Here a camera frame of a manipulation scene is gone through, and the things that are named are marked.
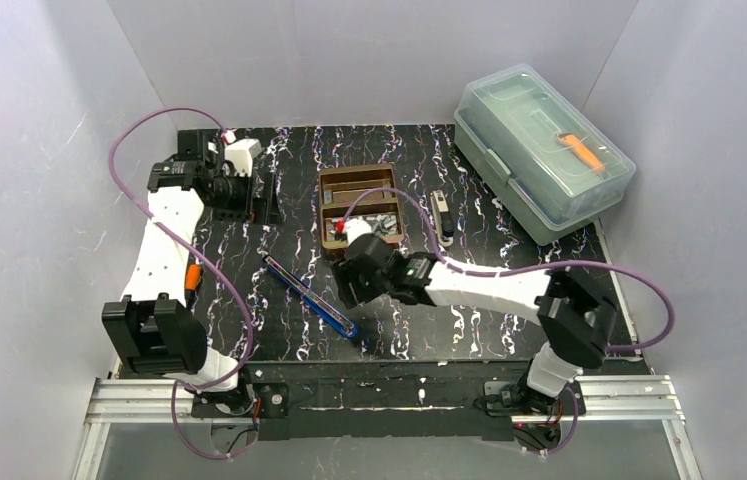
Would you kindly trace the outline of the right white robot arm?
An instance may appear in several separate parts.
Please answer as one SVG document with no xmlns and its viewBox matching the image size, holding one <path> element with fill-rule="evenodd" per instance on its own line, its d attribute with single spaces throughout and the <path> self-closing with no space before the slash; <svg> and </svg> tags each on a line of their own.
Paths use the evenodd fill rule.
<svg viewBox="0 0 747 480">
<path fill-rule="evenodd" d="M 354 238 L 332 272 L 348 308 L 388 295 L 406 305 L 472 307 L 538 325 L 546 341 L 526 372 L 481 397 L 490 414 L 550 412 L 579 375 L 602 365 L 618 316 L 609 293 L 580 269 L 507 275 L 431 252 L 403 254 L 374 234 Z"/>
</svg>

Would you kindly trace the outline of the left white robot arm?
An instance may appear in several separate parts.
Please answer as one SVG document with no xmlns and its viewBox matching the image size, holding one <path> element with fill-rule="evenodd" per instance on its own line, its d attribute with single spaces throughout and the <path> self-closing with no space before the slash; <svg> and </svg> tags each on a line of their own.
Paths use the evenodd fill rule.
<svg viewBox="0 0 747 480">
<path fill-rule="evenodd" d="M 204 210 L 221 220 L 275 223 L 273 197 L 258 198 L 252 178 L 263 148 L 256 139 L 210 129 L 182 130 L 177 151 L 154 164 L 147 184 L 152 213 L 133 273 L 121 298 L 103 306 L 101 319 L 125 369 L 160 375 L 206 392 L 237 388 L 238 360 L 208 343 L 189 305 L 190 248 Z"/>
</svg>

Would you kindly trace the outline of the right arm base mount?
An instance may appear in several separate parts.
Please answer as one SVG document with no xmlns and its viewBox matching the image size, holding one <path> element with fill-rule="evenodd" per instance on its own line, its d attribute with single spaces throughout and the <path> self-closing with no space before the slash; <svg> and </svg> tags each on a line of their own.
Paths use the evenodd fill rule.
<svg viewBox="0 0 747 480">
<path fill-rule="evenodd" d="M 492 418 L 526 417 L 513 424 L 515 441 L 526 453 L 543 457 L 569 443 L 587 412 L 577 381 L 564 386 L 557 397 L 529 389 L 525 380 L 489 381 L 472 407 Z"/>
</svg>

